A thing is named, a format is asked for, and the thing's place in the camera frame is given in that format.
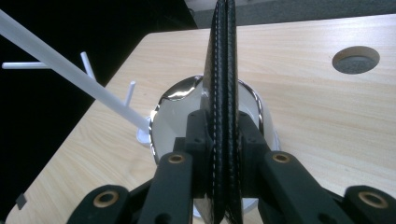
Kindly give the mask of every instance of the stitched leather strap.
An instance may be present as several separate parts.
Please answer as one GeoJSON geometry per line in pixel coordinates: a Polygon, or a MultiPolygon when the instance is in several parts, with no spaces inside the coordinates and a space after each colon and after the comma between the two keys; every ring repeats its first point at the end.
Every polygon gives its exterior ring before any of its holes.
{"type": "Polygon", "coordinates": [[[201,108],[213,147],[207,213],[202,215],[211,223],[220,223],[224,216],[230,223],[242,223],[234,11],[234,1],[219,0],[216,5],[203,80],[201,108]]]}

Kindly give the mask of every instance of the reflective metal surface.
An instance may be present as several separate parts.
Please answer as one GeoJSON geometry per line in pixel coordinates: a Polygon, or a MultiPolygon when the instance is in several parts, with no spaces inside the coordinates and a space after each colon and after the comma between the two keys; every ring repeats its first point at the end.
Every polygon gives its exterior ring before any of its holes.
{"type": "MultiPolygon", "coordinates": [[[[187,116],[198,110],[202,93],[203,76],[181,80],[161,97],[151,112],[149,123],[150,148],[154,160],[173,151],[176,137],[184,137],[187,116]]],[[[272,150],[278,150],[278,142],[269,111],[260,96],[245,82],[238,80],[239,110],[248,113],[272,150]]]]}

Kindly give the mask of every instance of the white stitching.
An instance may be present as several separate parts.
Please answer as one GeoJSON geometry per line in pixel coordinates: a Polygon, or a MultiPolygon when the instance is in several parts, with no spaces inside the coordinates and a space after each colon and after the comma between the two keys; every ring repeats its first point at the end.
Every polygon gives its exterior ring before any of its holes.
{"type": "Polygon", "coordinates": [[[217,123],[217,119],[216,119],[216,98],[217,98],[217,73],[218,73],[218,14],[219,13],[219,6],[216,7],[216,16],[215,16],[215,21],[216,21],[216,25],[215,25],[215,90],[214,90],[214,101],[213,101],[213,111],[214,111],[214,118],[213,118],[213,189],[212,189],[212,195],[213,197],[215,197],[215,180],[216,180],[216,123],[217,123]]]}

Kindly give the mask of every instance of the table surface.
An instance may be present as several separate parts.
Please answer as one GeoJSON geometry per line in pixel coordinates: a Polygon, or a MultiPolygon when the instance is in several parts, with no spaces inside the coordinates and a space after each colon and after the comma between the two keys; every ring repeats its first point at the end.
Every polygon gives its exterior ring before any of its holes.
{"type": "MultiPolygon", "coordinates": [[[[237,34],[239,78],[268,104],[282,150],[335,193],[368,185],[396,197],[396,15],[245,26],[237,34]],[[333,56],[354,46],[375,49],[377,67],[336,71],[333,56]]],[[[209,30],[147,35],[106,88],[123,99],[135,80],[131,106],[148,116],[169,87],[203,73],[208,38],[209,30]]],[[[95,102],[7,223],[65,223],[91,190],[131,190],[151,179],[154,159],[135,133],[95,102]]],[[[260,220],[257,209],[245,217],[260,220]]]]}

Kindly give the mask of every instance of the screw hole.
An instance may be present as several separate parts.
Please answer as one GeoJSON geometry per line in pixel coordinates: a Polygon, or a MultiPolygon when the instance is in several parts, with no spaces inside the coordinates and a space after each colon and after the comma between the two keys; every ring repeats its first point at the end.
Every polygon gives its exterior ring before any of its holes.
{"type": "Polygon", "coordinates": [[[320,213],[318,219],[324,224],[337,224],[337,220],[324,213],[320,213]]]}
{"type": "Polygon", "coordinates": [[[169,224],[171,223],[171,219],[171,216],[166,213],[162,213],[155,217],[155,224],[169,224]]]}
{"type": "Polygon", "coordinates": [[[168,159],[171,163],[182,163],[184,161],[184,157],[182,155],[172,155],[168,159]]]}

